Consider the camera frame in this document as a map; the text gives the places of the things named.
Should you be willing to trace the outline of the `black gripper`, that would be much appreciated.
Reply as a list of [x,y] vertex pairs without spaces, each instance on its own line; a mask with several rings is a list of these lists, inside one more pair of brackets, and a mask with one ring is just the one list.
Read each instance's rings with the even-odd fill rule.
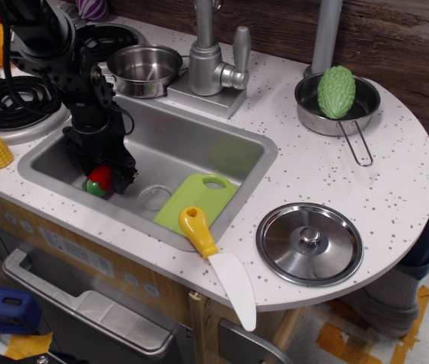
[[133,132],[134,125],[130,113],[113,102],[102,128],[80,131],[69,126],[62,133],[85,175],[90,175],[98,165],[107,165],[112,169],[114,192],[124,194],[138,175],[136,161],[124,145],[124,137]]

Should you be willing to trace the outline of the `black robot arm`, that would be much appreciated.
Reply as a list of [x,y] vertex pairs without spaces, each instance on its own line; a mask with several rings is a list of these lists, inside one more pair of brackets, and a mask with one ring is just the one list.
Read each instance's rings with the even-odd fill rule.
[[111,169],[113,190],[122,194],[137,176],[136,161],[124,146],[128,112],[114,101],[114,90],[77,38],[73,21],[47,1],[0,1],[4,72],[40,77],[53,99],[70,111],[63,129],[67,148],[84,174],[97,166]]

